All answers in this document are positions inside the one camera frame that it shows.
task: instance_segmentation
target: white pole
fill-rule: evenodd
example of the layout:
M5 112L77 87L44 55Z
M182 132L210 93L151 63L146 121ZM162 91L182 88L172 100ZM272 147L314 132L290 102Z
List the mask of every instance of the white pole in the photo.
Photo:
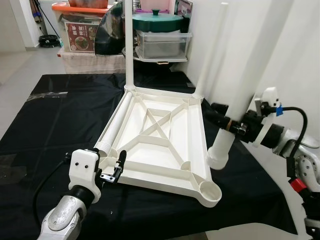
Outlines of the white pole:
M125 89L134 89L134 43L132 26L132 0L125 0Z
M241 76L238 91L225 114L232 120L240 121L246 113L287 21L292 4L293 0L272 0ZM206 161L211 168L219 170L225 167L234 139L235 136L232 133L219 130L206 156Z
M226 23L226 17L228 13L228 6L229 4L226 2L221 2L220 9L218 12L218 16L216 18L216 24L214 25L215 28L213 30L212 35L212 44L209 47L208 53L205 55L204 63L200 72L200 76L198 82L196 84L196 88L192 96L196 99L202 99L204 97L204 93L207 89L207 79L208 74L212 66L212 61L214 59L214 55L217 51L217 45L221 38L223 29Z
M112 122L110 123L108 129L106 130L104 136L102 137L101 141L96 144L96 148L101 151L101 157L106 157L114 143L116 136L119 132L119 129L124 121L126 116L128 107L130 105L132 98L132 93L127 92L126 96L121 103L118 111L116 112Z

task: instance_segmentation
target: black tablecloth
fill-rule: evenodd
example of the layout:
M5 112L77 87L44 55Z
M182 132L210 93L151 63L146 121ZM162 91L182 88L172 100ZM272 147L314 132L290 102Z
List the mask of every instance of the black tablecloth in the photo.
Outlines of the black tablecloth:
M181 72L135 74L138 87L192 93ZM32 195L66 152L96 143L124 93L124 74L44 75L0 142L0 239L35 239ZM60 97L43 93L67 92ZM202 111L209 111L206 101ZM207 146L218 128L203 118ZM40 219L68 190L63 165L38 198ZM223 170L212 170L222 190L213 208L191 197L124 184L108 185L82 223L79 239L168 239L204 231L263 223L296 234L286 199L239 142Z

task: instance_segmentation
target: pot lid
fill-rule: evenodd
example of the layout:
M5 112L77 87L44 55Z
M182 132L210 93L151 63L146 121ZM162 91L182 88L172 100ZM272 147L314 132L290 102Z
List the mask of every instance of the pot lid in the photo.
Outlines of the pot lid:
M133 28L143 32L173 32L179 30L183 17L167 13L159 13L159 9L153 9L152 13L134 14Z

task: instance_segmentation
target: orange lid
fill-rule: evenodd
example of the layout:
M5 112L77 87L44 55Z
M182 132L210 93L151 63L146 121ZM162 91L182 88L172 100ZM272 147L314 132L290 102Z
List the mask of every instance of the orange lid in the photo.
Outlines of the orange lid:
M68 2L57 2L52 4L52 10L59 12L76 12L76 13L94 13L105 14L112 5L108 5L108 8L86 8L86 7L74 7L70 6Z

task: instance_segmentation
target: floor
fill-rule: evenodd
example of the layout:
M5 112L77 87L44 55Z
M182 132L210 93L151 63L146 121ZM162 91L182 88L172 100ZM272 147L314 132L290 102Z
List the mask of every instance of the floor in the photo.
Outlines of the floor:
M44 74L64 74L62 60L57 57L59 48L40 48L32 52L0 54L0 139L5 134L11 122L28 98L30 92ZM293 219L295 220L299 236L293 235L277 228L251 223L232 226L220 230L198 233L189 236L173 238L174 240L308 240L304 230L304 211L299 197L290 189L282 173L277 175L277 169L284 161L274 159L271 161L268 152L250 150L258 162L266 169L270 176L283 190Z

